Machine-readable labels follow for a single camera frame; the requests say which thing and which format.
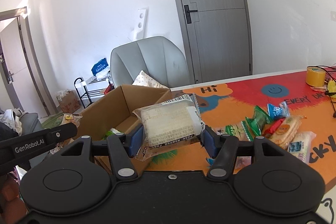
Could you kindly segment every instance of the black wire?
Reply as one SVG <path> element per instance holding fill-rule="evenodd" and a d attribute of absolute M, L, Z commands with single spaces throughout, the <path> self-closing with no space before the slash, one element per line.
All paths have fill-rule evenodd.
<path fill-rule="evenodd" d="M 308 66 L 308 68 L 312 68 L 312 67 L 315 67 L 315 68 L 319 68 L 319 69 L 324 70 L 324 71 L 330 76 L 330 78 L 336 83 L 335 78 L 329 73 L 328 70 L 325 69 L 325 67 L 326 67 L 326 68 L 329 68 L 329 69 L 332 69 L 332 70 L 334 70 L 335 72 L 336 72 L 336 68 L 329 67 L 329 66 Z M 336 109 L 335 109 L 335 106 L 334 106 L 334 102 L 333 102 L 333 100 L 331 99 L 331 96 L 330 96 L 330 95 L 329 95 L 329 98 L 330 98 L 331 105 L 333 106 L 333 109 L 334 109 L 334 116 L 335 116 L 335 114 L 336 114 Z"/>

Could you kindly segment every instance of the painted table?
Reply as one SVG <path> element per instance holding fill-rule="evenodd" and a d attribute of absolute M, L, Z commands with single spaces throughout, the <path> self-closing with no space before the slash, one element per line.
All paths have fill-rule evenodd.
<path fill-rule="evenodd" d="M 309 164 L 324 178 L 326 195 L 318 213 L 334 221 L 332 199 L 336 200 L 336 119 L 329 97 L 313 91 L 305 83 L 305 71 L 287 71 L 252 75 L 172 89 L 173 95 L 194 92 L 202 120 L 212 128 L 221 128 L 253 116 L 254 106 L 286 101 L 292 115 L 304 115 L 299 131 L 312 131 Z M 199 143 L 158 155 L 148 170 L 203 170 L 209 165 L 206 150 Z"/>

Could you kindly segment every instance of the adhesive tape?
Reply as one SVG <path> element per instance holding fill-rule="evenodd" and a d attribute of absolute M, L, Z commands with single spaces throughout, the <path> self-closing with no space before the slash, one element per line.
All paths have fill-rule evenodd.
<path fill-rule="evenodd" d="M 326 77 L 326 72 L 317 67 L 307 68 L 306 83 L 314 87 L 324 86 L 324 79 Z"/>

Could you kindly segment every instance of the screw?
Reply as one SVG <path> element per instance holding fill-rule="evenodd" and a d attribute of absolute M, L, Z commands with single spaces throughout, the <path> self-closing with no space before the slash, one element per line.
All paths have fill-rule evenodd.
<path fill-rule="evenodd" d="M 118 171 L 118 174 L 122 177 L 130 177 L 132 175 L 134 175 L 134 170 L 131 169 L 131 168 L 121 168 L 119 171 Z"/>
<path fill-rule="evenodd" d="M 170 174 L 170 175 L 168 175 L 168 178 L 174 180 L 174 179 L 177 179 L 177 175 Z"/>
<path fill-rule="evenodd" d="M 221 168 L 215 168 L 210 171 L 210 174 L 214 177 L 224 177 L 226 175 L 226 171 Z"/>

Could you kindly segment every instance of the open cardboard box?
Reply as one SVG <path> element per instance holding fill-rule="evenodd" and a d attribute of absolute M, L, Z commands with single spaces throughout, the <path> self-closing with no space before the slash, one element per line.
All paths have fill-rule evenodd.
<path fill-rule="evenodd" d="M 137 116 L 132 113 L 133 110 L 170 99 L 172 95 L 169 89 L 121 85 L 81 112 L 83 117 L 75 138 L 90 135 L 93 141 L 99 141 L 111 128 L 128 134 L 140 123 Z M 110 172 L 108 157 L 98 156 L 96 160 Z M 144 171 L 150 161 L 151 159 L 145 161 L 131 159 L 138 174 Z"/>

